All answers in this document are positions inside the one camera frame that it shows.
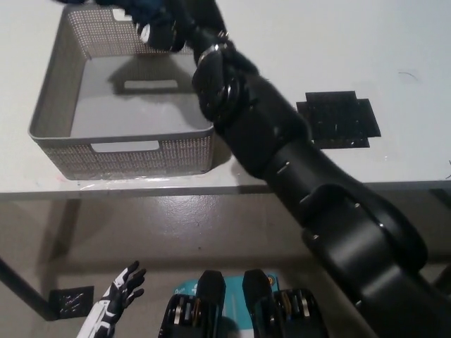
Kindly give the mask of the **robot right hand white black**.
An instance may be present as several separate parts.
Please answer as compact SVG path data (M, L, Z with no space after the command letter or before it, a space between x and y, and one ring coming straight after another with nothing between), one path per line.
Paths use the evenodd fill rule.
M203 51L228 40L215 1L159 1L145 4L133 16L140 40L158 51L179 52L184 46Z

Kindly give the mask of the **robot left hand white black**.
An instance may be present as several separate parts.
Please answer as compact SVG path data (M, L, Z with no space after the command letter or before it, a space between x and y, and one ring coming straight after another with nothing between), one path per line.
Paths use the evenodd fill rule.
M109 285L103 296L93 304L77 338L110 338L116 333L116 325L125 309L144 294L142 284L146 269L134 261Z

